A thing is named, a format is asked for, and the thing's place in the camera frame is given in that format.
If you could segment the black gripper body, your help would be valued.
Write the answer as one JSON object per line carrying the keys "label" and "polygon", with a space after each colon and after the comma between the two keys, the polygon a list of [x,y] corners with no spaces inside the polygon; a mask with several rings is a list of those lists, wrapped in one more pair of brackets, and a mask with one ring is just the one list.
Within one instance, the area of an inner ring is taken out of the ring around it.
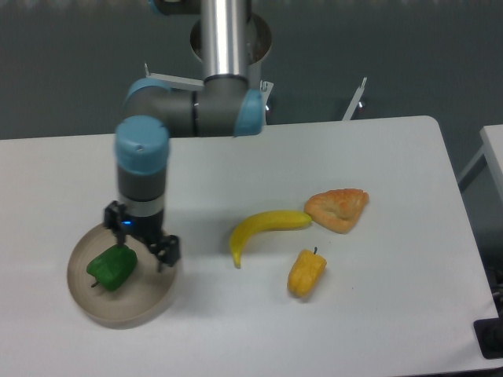
{"label": "black gripper body", "polygon": [[121,228],[126,238],[131,236],[141,243],[153,243],[163,234],[163,216],[163,209],[149,209],[146,202],[128,205],[114,200],[104,209],[103,226],[112,235],[115,229]]}

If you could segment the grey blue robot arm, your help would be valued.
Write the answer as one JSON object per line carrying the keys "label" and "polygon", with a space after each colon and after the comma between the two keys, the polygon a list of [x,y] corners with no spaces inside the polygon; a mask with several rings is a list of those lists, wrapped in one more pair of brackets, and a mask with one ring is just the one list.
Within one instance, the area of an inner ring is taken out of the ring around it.
{"label": "grey blue robot arm", "polygon": [[114,153],[119,198],[104,210],[103,225],[123,246],[128,236],[172,267],[181,257],[177,236],[163,232],[167,165],[173,137],[259,134],[264,106],[248,76],[249,1],[152,1],[165,16],[198,14],[204,80],[201,90],[173,90],[160,79],[135,82],[116,127]]}

